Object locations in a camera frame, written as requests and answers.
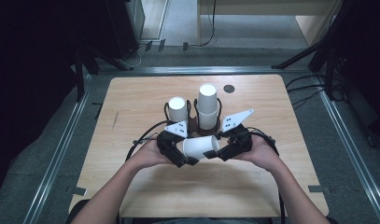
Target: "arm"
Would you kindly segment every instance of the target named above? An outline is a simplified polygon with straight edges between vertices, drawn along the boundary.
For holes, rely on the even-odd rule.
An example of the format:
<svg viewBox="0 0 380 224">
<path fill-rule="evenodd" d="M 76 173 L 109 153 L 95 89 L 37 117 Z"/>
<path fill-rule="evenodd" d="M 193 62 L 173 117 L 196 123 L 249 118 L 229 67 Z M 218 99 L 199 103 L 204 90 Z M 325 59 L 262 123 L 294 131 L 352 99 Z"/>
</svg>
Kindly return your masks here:
<svg viewBox="0 0 380 224">
<path fill-rule="evenodd" d="M 272 174 L 291 221 L 293 223 L 330 223 L 303 192 L 287 165 L 280 160 L 271 147 L 261 137 L 252 135 L 251 138 L 253 141 L 251 150 L 235 158 L 251 161 Z"/>
<path fill-rule="evenodd" d="M 143 168 L 171 163 L 147 141 L 81 209 L 72 223 L 114 223 L 120 205 L 134 176 Z"/>
</svg>

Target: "wooden table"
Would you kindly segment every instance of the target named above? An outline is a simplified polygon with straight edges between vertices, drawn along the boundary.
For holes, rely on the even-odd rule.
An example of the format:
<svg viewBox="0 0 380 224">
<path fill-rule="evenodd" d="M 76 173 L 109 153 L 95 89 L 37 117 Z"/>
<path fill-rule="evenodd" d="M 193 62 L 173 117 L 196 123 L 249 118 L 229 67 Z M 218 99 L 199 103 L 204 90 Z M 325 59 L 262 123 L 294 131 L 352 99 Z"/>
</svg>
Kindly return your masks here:
<svg viewBox="0 0 380 224">
<path fill-rule="evenodd" d="M 218 88 L 222 116 L 254 108 L 245 127 L 276 140 L 282 160 L 324 215 L 329 212 L 282 78 L 262 76 L 117 77 L 111 81 L 70 209 L 91 198 L 124 163 L 133 140 L 165 120 L 163 105 L 173 96 L 193 102 L 203 83 Z M 235 91 L 227 93 L 225 85 Z M 120 208 L 122 217 L 279 217 L 272 176 L 245 161 L 202 160 L 195 166 L 159 165 L 142 170 Z"/>
</svg>

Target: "hand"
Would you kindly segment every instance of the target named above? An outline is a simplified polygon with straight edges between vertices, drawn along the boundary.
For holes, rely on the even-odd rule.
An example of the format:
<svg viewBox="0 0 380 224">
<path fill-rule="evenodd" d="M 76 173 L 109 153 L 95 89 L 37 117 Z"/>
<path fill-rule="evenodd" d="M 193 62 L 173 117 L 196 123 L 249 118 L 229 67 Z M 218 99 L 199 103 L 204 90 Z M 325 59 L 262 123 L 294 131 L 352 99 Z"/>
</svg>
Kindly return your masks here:
<svg viewBox="0 0 380 224">
<path fill-rule="evenodd" d="M 163 156 L 157 147 L 157 140 L 151 139 L 143 144 L 128 160 L 133 162 L 139 169 L 155 166 L 158 164 L 172 164 Z"/>
<path fill-rule="evenodd" d="M 263 138 L 253 134 L 251 135 L 251 140 L 253 141 L 251 150 L 234 157 L 234 159 L 251 161 L 268 172 L 271 172 L 276 165 L 282 162 Z"/>
</svg>

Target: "forearm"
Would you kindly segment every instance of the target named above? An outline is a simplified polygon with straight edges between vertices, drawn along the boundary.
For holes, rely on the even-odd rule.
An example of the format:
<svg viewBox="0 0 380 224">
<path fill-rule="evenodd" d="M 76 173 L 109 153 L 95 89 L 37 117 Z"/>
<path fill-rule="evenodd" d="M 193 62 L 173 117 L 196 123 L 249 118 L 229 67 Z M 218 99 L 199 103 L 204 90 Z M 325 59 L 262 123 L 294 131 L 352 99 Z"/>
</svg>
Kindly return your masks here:
<svg viewBox="0 0 380 224">
<path fill-rule="evenodd" d="M 282 161 L 271 170 L 292 223 L 329 223 Z"/>
<path fill-rule="evenodd" d="M 120 205 L 139 168 L 124 163 L 82 208 L 72 223 L 114 223 Z"/>
</svg>

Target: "black stand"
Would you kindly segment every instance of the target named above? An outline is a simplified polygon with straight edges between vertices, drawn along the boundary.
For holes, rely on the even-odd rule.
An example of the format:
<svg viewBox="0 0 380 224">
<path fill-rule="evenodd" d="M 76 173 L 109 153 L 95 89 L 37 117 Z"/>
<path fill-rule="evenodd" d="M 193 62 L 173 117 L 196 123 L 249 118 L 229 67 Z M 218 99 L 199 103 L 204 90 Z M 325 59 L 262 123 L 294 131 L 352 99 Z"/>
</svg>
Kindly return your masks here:
<svg viewBox="0 0 380 224">
<path fill-rule="evenodd" d="M 85 65 L 90 74 L 97 75 L 99 73 L 100 68 L 97 65 L 97 62 L 94 60 L 94 56 L 103 59 L 105 62 L 110 63 L 119 70 L 129 70 L 119 62 L 109 58 L 96 49 L 90 47 L 76 48 L 77 102 L 79 102 L 79 100 L 85 94 L 82 64 Z"/>
<path fill-rule="evenodd" d="M 342 23 L 347 18 L 347 14 L 351 7 L 354 5 L 350 0 L 344 0 L 342 3 L 342 7 L 340 12 L 338 13 L 335 21 L 332 23 L 329 31 L 323 38 L 318 41 L 312 47 L 298 53 L 287 61 L 272 65 L 273 69 L 285 69 L 288 66 L 298 62 L 300 59 L 308 56 L 309 54 L 315 52 L 312 61 L 308 64 L 308 68 L 311 72 L 318 72 L 323 64 L 327 62 L 327 71 L 326 71 L 326 93 L 329 96 L 330 100 L 333 100 L 332 96 L 332 78 L 333 78 L 333 70 L 336 61 L 336 46 L 337 43 L 342 41 L 345 36 L 345 31 L 342 31 Z"/>
</svg>

